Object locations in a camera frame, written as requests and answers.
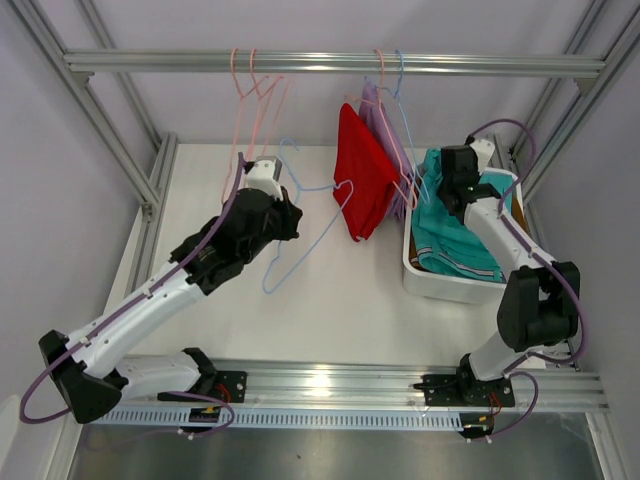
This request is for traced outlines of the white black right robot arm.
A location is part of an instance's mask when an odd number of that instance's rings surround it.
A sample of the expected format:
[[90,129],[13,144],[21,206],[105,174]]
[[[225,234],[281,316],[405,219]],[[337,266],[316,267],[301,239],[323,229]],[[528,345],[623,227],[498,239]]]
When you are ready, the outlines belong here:
[[497,331],[465,355],[452,382],[431,387],[430,405],[489,406],[498,396],[514,405],[511,372],[546,347],[574,337],[579,327],[580,273],[540,249],[507,211],[507,196],[481,180],[478,142],[441,151],[442,181],[437,190],[448,213],[475,234],[497,261],[507,283],[497,311]]

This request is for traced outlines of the pink hanger of brown trousers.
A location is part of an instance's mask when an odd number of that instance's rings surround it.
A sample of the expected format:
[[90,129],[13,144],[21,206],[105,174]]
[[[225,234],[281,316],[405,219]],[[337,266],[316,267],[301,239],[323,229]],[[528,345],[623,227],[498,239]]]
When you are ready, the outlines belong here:
[[266,134],[263,138],[263,146],[261,151],[258,153],[259,156],[264,155],[267,149],[267,146],[270,143],[271,136],[274,134],[276,126],[279,121],[280,113],[286,96],[288,94],[291,77],[286,75],[277,75],[273,80],[270,80],[270,75],[264,75],[260,79],[257,79],[255,74],[255,57],[257,54],[256,49],[252,49],[249,57],[249,73],[251,75],[251,80],[253,82],[253,87],[250,91],[250,94],[255,93],[258,99],[256,115],[254,118],[253,131],[251,135],[251,139],[249,142],[249,146],[247,149],[247,153],[245,155],[245,159],[251,161],[254,159],[254,154],[256,150],[256,143],[259,140],[260,131],[267,117],[270,115],[269,109],[274,98],[274,95],[279,88],[280,85],[283,86],[282,94],[280,96],[280,100],[277,103],[277,107],[271,116],[271,123],[266,130]]

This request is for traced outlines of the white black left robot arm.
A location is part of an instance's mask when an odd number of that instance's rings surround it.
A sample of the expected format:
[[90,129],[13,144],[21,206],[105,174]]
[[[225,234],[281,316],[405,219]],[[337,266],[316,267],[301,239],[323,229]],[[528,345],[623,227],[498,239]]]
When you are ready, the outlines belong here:
[[157,277],[127,297],[112,321],[100,318],[68,335],[45,334],[41,353],[74,419],[87,424],[123,400],[146,396],[161,401],[229,398],[221,372],[197,347],[169,356],[127,355],[166,320],[239,276],[270,242],[298,238],[301,218],[287,190],[273,196],[243,188],[220,215],[171,252]]

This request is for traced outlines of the teal trousers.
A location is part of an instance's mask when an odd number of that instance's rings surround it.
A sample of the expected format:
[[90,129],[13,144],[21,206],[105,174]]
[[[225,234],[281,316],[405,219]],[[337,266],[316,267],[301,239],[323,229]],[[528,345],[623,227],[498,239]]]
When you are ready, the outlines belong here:
[[420,171],[431,196],[431,203],[418,205],[411,216],[421,266],[439,275],[503,283],[505,276],[498,262],[477,235],[448,214],[437,196],[442,180],[439,148],[426,152]]

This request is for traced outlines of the brown trousers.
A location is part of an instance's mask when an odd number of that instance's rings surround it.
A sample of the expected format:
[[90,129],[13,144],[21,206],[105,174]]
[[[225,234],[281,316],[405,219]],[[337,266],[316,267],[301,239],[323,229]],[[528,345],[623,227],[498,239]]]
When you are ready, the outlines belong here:
[[[511,215],[514,218],[514,220],[517,222],[517,224],[521,228],[523,228],[527,234],[530,234],[530,229],[529,229],[527,220],[525,218],[524,211],[518,199],[514,199],[512,201]],[[428,272],[429,270],[422,267],[419,262],[419,255],[417,253],[415,241],[413,239],[412,228],[409,228],[408,239],[409,239],[409,247],[408,247],[407,258],[409,260],[410,265],[418,271]]]

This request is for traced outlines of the pink hanger of yellow trousers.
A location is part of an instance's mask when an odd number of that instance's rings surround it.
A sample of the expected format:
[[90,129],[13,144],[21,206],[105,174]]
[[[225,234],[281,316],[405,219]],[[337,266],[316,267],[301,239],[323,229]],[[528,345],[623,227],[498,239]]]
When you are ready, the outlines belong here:
[[231,183],[232,183],[232,174],[234,172],[234,155],[236,153],[236,148],[238,145],[239,133],[240,133],[242,118],[245,110],[245,102],[251,95],[256,94],[258,96],[258,104],[261,104],[261,94],[259,93],[259,89],[261,87],[261,84],[266,79],[269,78],[268,75],[262,76],[260,78],[258,78],[255,75],[253,70],[253,56],[255,54],[255,51],[252,50],[250,52],[250,57],[249,57],[249,75],[252,82],[252,86],[249,87],[247,90],[244,90],[239,80],[238,70],[236,67],[236,57],[238,54],[239,54],[239,49],[233,48],[231,50],[230,60],[229,60],[230,73],[231,73],[233,84],[237,93],[238,102],[237,102],[237,112],[235,114],[230,153],[229,153],[228,162],[227,162],[227,173],[224,180],[222,193],[220,195],[221,204],[223,204],[224,201],[228,198],[228,188],[231,186]]

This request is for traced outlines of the blue hanger of teal trousers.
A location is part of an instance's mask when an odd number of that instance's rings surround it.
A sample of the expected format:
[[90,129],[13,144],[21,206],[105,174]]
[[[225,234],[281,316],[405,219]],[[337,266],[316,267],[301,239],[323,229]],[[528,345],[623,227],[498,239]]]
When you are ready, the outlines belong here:
[[327,242],[325,236],[351,202],[352,180],[335,181],[331,168],[314,159],[314,153],[313,147],[301,147],[291,138],[278,144],[277,156],[287,173],[285,185],[293,189],[294,205],[303,211],[303,217],[299,223],[300,237],[278,242],[273,251],[261,280],[266,295],[274,294],[297,278],[297,271],[304,268],[318,245]]

